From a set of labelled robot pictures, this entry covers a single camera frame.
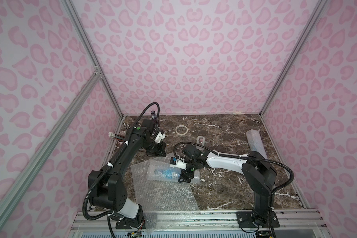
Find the white tape dispenser pink roll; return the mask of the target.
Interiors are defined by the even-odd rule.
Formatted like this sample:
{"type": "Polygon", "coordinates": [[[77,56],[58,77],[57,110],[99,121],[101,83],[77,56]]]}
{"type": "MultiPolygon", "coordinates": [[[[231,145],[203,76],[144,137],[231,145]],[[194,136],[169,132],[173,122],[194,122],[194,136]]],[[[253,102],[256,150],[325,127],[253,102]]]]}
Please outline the white tape dispenser pink roll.
{"type": "Polygon", "coordinates": [[[204,146],[205,145],[205,137],[204,136],[198,136],[197,139],[196,139],[196,143],[204,146]]]}

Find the blue glass bottle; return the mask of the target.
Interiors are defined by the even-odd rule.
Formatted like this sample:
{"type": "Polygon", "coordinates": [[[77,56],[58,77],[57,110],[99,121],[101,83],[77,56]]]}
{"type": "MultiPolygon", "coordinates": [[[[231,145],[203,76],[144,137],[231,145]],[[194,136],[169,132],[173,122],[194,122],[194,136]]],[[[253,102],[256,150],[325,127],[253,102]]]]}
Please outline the blue glass bottle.
{"type": "Polygon", "coordinates": [[[154,170],[154,175],[159,179],[178,179],[180,176],[180,169],[161,169],[157,168],[154,170]]]}

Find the bubble wrap sheet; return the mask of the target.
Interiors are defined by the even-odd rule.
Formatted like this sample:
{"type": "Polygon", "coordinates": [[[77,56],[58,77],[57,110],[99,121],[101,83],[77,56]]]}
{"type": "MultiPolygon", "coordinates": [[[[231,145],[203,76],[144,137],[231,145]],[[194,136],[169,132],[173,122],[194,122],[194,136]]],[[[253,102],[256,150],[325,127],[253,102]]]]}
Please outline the bubble wrap sheet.
{"type": "Polygon", "coordinates": [[[251,151],[256,151],[260,155],[262,155],[265,159],[267,159],[267,154],[263,146],[263,142],[260,136],[259,131],[257,130],[249,130],[246,132],[246,136],[248,139],[248,143],[251,151]]]}
{"type": "Polygon", "coordinates": [[[146,177],[151,161],[170,164],[173,156],[170,153],[131,166],[136,203],[142,206],[148,235],[187,221],[199,212],[189,183],[153,181],[146,177]]]}
{"type": "Polygon", "coordinates": [[[147,179],[153,181],[179,182],[181,169],[170,167],[169,164],[151,161],[147,170],[147,179]]]}

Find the purple glass bottle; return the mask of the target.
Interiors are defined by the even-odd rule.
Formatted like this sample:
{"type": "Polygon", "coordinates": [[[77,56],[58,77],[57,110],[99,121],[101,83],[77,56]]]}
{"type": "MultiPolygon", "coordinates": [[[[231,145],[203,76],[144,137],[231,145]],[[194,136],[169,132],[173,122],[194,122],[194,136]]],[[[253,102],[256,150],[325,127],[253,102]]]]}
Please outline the purple glass bottle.
{"type": "Polygon", "coordinates": [[[157,119],[158,118],[158,114],[154,111],[154,110],[152,110],[151,112],[150,112],[150,114],[151,114],[151,119],[157,119]]]}

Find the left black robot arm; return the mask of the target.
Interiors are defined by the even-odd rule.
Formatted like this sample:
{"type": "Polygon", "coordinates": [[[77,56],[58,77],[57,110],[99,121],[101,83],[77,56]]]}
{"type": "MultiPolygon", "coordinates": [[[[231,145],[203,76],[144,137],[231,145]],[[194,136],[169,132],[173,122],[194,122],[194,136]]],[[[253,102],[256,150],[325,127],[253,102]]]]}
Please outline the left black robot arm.
{"type": "Polygon", "coordinates": [[[165,157],[166,143],[164,132],[160,129],[160,108],[157,102],[150,103],[143,111],[152,106],[157,110],[151,112],[151,118],[143,120],[139,126],[139,115],[126,131],[120,148],[113,157],[98,171],[88,176],[88,192],[82,204],[82,214],[88,221],[102,217],[119,218],[131,227],[138,227],[143,220],[142,206],[128,198],[123,179],[127,168],[140,149],[144,149],[149,157],[165,157]]]}

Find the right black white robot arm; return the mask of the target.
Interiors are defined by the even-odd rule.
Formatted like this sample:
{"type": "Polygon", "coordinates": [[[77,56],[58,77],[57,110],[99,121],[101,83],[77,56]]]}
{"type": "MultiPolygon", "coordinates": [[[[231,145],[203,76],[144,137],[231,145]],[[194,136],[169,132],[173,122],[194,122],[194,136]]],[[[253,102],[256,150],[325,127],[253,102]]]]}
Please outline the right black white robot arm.
{"type": "Polygon", "coordinates": [[[181,170],[179,182],[190,183],[194,173],[203,168],[225,169],[242,174],[254,191],[254,206],[250,213],[237,213],[240,228],[275,227],[275,193],[290,185],[295,177],[287,165],[266,159],[257,151],[235,155],[218,152],[193,142],[176,144],[173,153],[170,166],[181,170]]]}

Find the pink pen cup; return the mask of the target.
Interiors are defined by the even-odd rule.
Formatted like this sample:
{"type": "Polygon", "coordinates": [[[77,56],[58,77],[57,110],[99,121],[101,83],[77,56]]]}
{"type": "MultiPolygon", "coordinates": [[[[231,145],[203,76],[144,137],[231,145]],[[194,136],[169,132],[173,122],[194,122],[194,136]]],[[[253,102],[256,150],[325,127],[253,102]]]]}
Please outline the pink pen cup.
{"type": "Polygon", "coordinates": [[[125,136],[125,138],[126,138],[126,131],[120,131],[120,132],[118,132],[117,134],[122,135],[122,136],[125,136]]]}

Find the beige masking tape roll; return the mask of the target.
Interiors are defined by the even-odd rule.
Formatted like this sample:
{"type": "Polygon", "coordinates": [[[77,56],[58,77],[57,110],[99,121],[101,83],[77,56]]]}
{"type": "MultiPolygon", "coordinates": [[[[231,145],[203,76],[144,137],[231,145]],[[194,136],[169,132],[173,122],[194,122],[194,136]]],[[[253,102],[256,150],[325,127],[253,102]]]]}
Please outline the beige masking tape roll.
{"type": "Polygon", "coordinates": [[[188,133],[188,127],[185,125],[179,125],[175,128],[175,132],[178,136],[184,136],[188,133]]]}

